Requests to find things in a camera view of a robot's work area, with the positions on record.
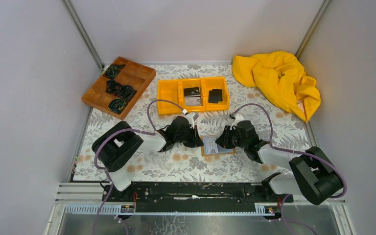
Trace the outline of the black credit card stack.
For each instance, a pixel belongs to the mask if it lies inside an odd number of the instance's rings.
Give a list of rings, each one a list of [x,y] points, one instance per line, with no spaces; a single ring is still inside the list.
[[[184,97],[200,97],[201,90],[199,87],[191,87],[183,89]]]

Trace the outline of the dark card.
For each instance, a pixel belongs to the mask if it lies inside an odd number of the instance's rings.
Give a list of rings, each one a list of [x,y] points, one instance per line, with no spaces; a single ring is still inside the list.
[[[223,101],[223,93],[221,89],[212,89],[209,91],[209,102],[218,103]]]
[[[218,103],[220,101],[220,95],[218,91],[211,90],[208,95],[208,103]]]

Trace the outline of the aluminium frame rail front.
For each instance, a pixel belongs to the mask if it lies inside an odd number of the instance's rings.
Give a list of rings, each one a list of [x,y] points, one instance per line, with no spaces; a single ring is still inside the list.
[[[104,196],[103,189],[100,185],[97,183],[60,183],[58,192],[56,195],[56,201],[62,202],[62,203],[72,203],[72,204],[94,204],[100,206],[103,199],[102,196]],[[190,198],[194,200],[195,202],[199,202],[200,196],[195,194],[196,196],[194,198],[188,197],[186,200],[189,200]],[[259,207],[263,206],[276,206],[276,202],[256,202],[253,204],[253,210],[251,212],[240,212],[235,211],[234,209],[228,209],[228,212],[185,212],[188,215],[195,215],[199,213],[203,213],[205,215],[211,215],[212,213],[217,214],[226,214],[226,215],[240,215],[240,214],[258,214],[262,212],[263,210]],[[311,204],[309,201],[303,198],[303,196],[294,196],[293,201],[286,202],[284,206],[315,206]],[[338,217],[342,217],[343,215],[348,215],[348,208],[346,205],[345,200],[334,200],[334,199],[327,199],[325,202],[318,205],[320,206],[327,206],[330,207],[333,210],[334,214],[340,214],[337,215]],[[154,214],[183,214],[182,209],[172,209],[171,212],[154,212]]]

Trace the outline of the floral patterned table mat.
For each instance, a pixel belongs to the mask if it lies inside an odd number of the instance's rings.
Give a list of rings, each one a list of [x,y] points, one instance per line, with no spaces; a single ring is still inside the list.
[[[131,127],[151,132],[174,119],[174,115],[159,115],[157,112],[155,99],[159,80],[223,76],[230,94],[230,112],[238,110],[250,120],[261,139],[272,139],[274,145],[291,149],[310,147],[306,123],[274,106],[258,88],[240,85],[233,78],[231,66],[155,65],[154,69],[156,77],[125,119]],[[117,118],[92,110],[76,158],[73,181],[105,180],[105,173],[94,166],[91,146],[117,123]],[[138,151],[124,169],[133,181],[163,182],[260,182],[272,173],[285,172],[278,166],[249,160],[241,149],[236,149],[234,154],[203,157],[201,148],[187,148],[181,144],[165,153]]]

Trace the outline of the yellow leather card holder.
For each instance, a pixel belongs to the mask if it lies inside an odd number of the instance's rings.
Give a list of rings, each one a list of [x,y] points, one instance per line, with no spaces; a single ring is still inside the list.
[[[226,149],[218,145],[215,142],[217,138],[218,138],[218,135],[200,137],[200,139],[203,142],[203,146],[201,146],[201,154],[203,157],[235,153],[235,149]]]

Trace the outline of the yellow bin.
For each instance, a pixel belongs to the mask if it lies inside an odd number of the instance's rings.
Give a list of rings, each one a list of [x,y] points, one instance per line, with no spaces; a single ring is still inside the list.
[[[205,95],[205,110],[206,111],[225,111],[230,106],[230,94],[228,92],[225,77],[208,77],[203,79],[202,88]],[[223,101],[218,103],[208,103],[209,91],[212,89],[221,89],[223,93]]]
[[[179,105],[179,80],[159,80],[157,84],[157,99],[169,100]],[[181,109],[174,104],[157,102],[159,115],[178,114]]]
[[[178,103],[182,108],[188,111],[203,112],[205,110],[205,95],[204,89],[202,88],[201,78],[190,78],[190,79],[180,79],[178,83]],[[186,106],[185,97],[183,94],[184,88],[199,87],[201,90],[202,106]]]

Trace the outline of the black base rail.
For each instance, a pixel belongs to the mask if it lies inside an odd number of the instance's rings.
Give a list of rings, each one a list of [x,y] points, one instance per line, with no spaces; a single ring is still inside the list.
[[[283,199],[293,202],[266,183],[132,182],[123,191],[103,186],[102,199],[129,202],[136,212],[257,212],[257,203],[278,207]]]

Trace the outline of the yellow crumpled cloth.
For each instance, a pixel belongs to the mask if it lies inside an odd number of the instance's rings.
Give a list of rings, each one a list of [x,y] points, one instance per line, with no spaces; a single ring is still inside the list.
[[[278,108],[308,122],[321,105],[317,80],[307,75],[297,57],[286,51],[233,57],[234,79],[257,87]]]

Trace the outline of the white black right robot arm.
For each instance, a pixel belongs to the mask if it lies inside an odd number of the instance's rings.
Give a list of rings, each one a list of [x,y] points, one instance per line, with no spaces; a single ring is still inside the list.
[[[320,148],[299,151],[274,146],[258,136],[249,120],[225,126],[215,142],[226,149],[243,149],[251,161],[290,171],[289,174],[274,173],[261,182],[261,195],[266,201],[273,202],[280,195],[290,194],[301,195],[319,205],[347,189],[346,182]]]

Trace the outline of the yellow middle bin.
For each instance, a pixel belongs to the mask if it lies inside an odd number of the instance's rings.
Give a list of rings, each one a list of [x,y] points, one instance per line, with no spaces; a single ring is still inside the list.
[[[190,78],[190,79],[180,79],[178,83],[178,103],[182,108],[188,111],[203,112],[205,110],[205,95],[204,89],[202,88],[201,78]],[[199,87],[201,90],[202,106],[186,106],[185,97],[183,94],[184,88]]]

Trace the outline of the patterned grey card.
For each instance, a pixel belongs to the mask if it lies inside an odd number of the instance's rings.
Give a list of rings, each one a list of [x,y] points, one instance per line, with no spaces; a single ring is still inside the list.
[[[214,155],[219,153],[218,145],[215,143],[217,136],[204,136],[203,148],[205,155]]]

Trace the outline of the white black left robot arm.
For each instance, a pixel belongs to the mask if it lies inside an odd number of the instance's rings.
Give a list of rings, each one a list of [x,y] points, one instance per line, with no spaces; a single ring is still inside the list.
[[[107,172],[109,182],[115,187],[114,196],[120,201],[131,198],[131,179],[124,168],[138,150],[162,153],[177,143],[189,148],[203,146],[195,124],[197,118],[197,113],[177,116],[170,125],[153,133],[131,128],[127,122],[121,121],[99,137],[92,144],[95,163],[102,162],[103,166],[97,168]]]

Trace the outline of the yellow right bin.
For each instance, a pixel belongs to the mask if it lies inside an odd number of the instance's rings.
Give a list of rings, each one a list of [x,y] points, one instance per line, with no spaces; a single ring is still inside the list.
[[[230,106],[230,94],[228,92],[225,77],[208,77],[203,79],[202,88],[205,95],[205,110],[206,111],[225,111]],[[223,93],[223,101],[218,103],[208,103],[209,91],[212,89],[221,89]]]

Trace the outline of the yellow left bin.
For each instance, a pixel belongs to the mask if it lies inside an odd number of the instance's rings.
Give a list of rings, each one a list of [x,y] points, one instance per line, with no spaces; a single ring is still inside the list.
[[[179,80],[159,80],[157,84],[157,99],[169,100],[179,105]],[[159,115],[178,114],[181,109],[174,104],[157,102]]]

